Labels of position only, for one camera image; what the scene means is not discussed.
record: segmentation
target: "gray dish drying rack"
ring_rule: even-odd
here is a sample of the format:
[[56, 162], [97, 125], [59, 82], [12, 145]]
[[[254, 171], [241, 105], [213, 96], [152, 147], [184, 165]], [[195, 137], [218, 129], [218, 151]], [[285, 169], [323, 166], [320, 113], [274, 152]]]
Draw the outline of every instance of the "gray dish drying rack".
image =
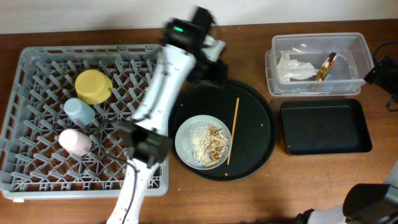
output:
[[[156, 65], [158, 45], [29, 47], [17, 66], [1, 130], [0, 190], [8, 199], [118, 197], [126, 165], [101, 153], [126, 158], [109, 119], [128, 119], [145, 94]], [[87, 127], [73, 123], [63, 104], [76, 97], [74, 80], [87, 69], [112, 79], [113, 94], [94, 105], [95, 120]], [[83, 156], [69, 154], [58, 143], [67, 128], [93, 140]], [[169, 159], [155, 172], [148, 196], [162, 196], [169, 187]]]

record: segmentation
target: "black rectangular tray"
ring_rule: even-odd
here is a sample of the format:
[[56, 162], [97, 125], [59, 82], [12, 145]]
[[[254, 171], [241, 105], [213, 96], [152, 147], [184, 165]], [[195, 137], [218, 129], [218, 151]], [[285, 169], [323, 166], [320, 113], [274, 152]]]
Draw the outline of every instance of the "black rectangular tray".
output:
[[291, 155], [369, 152], [372, 142], [361, 103], [354, 99], [286, 101], [280, 106]]

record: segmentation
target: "crumpled paper towel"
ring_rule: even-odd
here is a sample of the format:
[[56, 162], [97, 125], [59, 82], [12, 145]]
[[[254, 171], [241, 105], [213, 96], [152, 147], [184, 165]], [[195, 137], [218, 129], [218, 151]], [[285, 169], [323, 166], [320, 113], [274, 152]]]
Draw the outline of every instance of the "crumpled paper towel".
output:
[[282, 57], [276, 66], [278, 76], [283, 82], [289, 82], [291, 78], [303, 80], [317, 75], [318, 69], [314, 69], [311, 63], [291, 60], [289, 53], [282, 53]]

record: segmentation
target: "wooden table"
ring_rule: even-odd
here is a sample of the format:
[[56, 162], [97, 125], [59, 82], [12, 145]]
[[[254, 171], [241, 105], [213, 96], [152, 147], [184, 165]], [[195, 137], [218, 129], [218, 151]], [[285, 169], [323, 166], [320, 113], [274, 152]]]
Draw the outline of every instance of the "wooden table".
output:
[[[360, 32], [371, 52], [382, 42], [398, 39], [398, 20], [312, 22], [220, 27], [227, 43], [223, 57], [229, 77], [261, 93], [275, 112], [266, 84], [265, 52], [275, 35]], [[158, 29], [104, 30], [47, 34], [0, 35], [0, 111], [4, 116], [19, 54], [24, 47], [58, 45], [154, 44]], [[398, 113], [386, 110], [390, 96], [376, 85], [365, 85], [354, 98], [363, 106], [373, 150], [363, 154], [288, 156], [281, 129], [274, 153], [258, 172], [234, 182], [201, 178], [170, 157], [169, 191], [147, 197], [142, 223], [240, 223], [283, 220], [309, 208], [328, 209], [343, 203], [358, 183], [381, 183], [398, 160]], [[116, 199], [36, 200], [13, 203], [0, 199], [1, 223], [104, 223]]]

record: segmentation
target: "blue cup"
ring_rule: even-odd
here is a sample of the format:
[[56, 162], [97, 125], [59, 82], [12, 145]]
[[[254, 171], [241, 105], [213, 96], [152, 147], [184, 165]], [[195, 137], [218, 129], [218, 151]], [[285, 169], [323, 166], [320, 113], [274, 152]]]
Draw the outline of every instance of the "blue cup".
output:
[[95, 117], [94, 109], [78, 98], [67, 100], [63, 106], [63, 110], [74, 123], [76, 123], [76, 120], [79, 120], [84, 125], [89, 125]]

